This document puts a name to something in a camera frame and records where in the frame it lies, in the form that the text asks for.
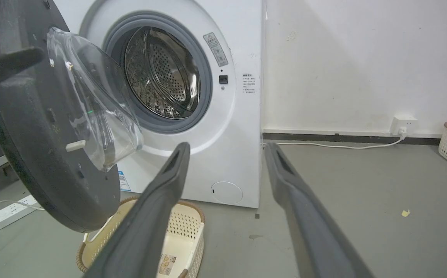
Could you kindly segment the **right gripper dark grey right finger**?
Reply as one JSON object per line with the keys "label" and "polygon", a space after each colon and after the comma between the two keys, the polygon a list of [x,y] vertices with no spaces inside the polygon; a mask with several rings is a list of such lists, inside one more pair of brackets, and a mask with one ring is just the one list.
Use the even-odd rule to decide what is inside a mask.
{"label": "right gripper dark grey right finger", "polygon": [[265,147],[274,200],[285,211],[301,278],[373,278],[353,244],[283,150]]}

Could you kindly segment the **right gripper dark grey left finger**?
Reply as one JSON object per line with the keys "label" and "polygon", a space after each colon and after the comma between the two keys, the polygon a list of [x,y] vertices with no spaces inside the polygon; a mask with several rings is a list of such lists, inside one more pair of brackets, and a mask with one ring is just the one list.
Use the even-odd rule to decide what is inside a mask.
{"label": "right gripper dark grey left finger", "polygon": [[85,278],[154,278],[172,208],[184,190],[190,144],[172,152],[98,254]]}

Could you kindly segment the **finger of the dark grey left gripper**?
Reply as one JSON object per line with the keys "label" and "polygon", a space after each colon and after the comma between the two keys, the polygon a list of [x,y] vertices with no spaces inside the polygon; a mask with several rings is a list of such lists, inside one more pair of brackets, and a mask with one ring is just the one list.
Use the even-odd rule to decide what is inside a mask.
{"label": "finger of the dark grey left gripper", "polygon": [[44,51],[39,47],[29,47],[0,55],[0,83],[37,65],[44,56]]}

